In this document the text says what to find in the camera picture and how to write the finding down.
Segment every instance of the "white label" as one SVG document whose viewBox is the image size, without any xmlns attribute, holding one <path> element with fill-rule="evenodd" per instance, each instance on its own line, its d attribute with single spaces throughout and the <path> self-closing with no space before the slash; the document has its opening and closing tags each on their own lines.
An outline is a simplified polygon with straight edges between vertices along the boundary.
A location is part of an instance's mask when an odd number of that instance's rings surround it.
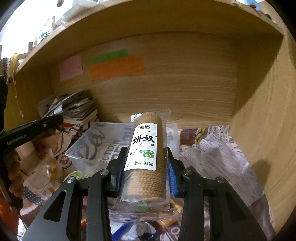
<svg viewBox="0 0 296 241">
<path fill-rule="evenodd" d="M 143 123 L 135 128 L 124 170 L 156 170 L 157 124 Z"/>
</svg>

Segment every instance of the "silver screw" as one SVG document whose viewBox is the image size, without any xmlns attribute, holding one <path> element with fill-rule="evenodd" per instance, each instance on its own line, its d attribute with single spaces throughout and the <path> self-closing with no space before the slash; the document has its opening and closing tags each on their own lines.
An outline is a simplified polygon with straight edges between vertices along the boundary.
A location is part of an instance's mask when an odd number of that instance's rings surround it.
<svg viewBox="0 0 296 241">
<path fill-rule="evenodd" d="M 75 181 L 75 177 L 68 177 L 66 181 L 67 183 L 72 183 Z"/>
<path fill-rule="evenodd" d="M 191 170 L 188 170 L 188 169 L 185 169 L 183 171 L 183 173 L 186 175 L 186 176 L 190 176 L 192 174 L 192 171 Z"/>
<path fill-rule="evenodd" d="M 103 170 L 100 171 L 100 174 L 103 175 L 103 176 L 107 175 L 108 173 L 109 173 L 109 171 L 107 169 L 103 169 Z"/>
<path fill-rule="evenodd" d="M 219 183 L 224 183 L 226 180 L 225 180 L 224 177 L 217 177 L 217 181 L 218 181 Z"/>
</svg>

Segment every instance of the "sticky note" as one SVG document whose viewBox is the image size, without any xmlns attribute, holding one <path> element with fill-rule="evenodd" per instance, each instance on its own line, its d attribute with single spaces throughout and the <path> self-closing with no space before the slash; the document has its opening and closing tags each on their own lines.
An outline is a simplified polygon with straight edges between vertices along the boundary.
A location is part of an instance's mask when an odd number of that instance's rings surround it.
<svg viewBox="0 0 296 241">
<path fill-rule="evenodd" d="M 90 58 L 90 64 L 98 64 L 101 62 L 105 62 L 108 60 L 116 59 L 116 58 L 124 58 L 128 57 L 128 51 L 126 49 L 118 50 L 110 53 L 103 53 L 97 56 Z"/>
<path fill-rule="evenodd" d="M 82 75 L 81 56 L 77 54 L 59 63 L 60 80 L 71 79 L 75 76 Z"/>
<path fill-rule="evenodd" d="M 104 80 L 111 77 L 143 74 L 144 66 L 141 56 L 117 58 L 89 66 L 90 80 Z"/>
</svg>

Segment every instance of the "pink sticky note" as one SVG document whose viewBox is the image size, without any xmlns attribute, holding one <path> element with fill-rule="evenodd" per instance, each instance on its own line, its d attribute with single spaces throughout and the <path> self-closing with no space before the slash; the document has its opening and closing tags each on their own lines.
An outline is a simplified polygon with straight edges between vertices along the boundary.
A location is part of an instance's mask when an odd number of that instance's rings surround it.
<svg viewBox="0 0 296 241">
<path fill-rule="evenodd" d="M 80 54 L 77 54 L 59 63 L 59 75 L 61 81 L 71 79 L 82 74 L 83 70 Z"/>
</svg>

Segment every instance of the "plastic bag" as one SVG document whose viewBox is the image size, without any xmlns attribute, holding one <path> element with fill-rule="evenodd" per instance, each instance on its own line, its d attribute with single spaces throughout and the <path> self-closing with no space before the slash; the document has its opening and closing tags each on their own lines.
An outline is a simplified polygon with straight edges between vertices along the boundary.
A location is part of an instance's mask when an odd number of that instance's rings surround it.
<svg viewBox="0 0 296 241">
<path fill-rule="evenodd" d="M 45 173 L 56 191 L 63 182 L 63 169 L 62 166 L 55 159 L 51 149 L 49 150 L 47 155 Z"/>
<path fill-rule="evenodd" d="M 166 121 L 170 110 L 131 116 L 134 123 L 124 168 L 122 190 L 110 220 L 145 221 L 172 218 L 167 173 Z"/>
</svg>

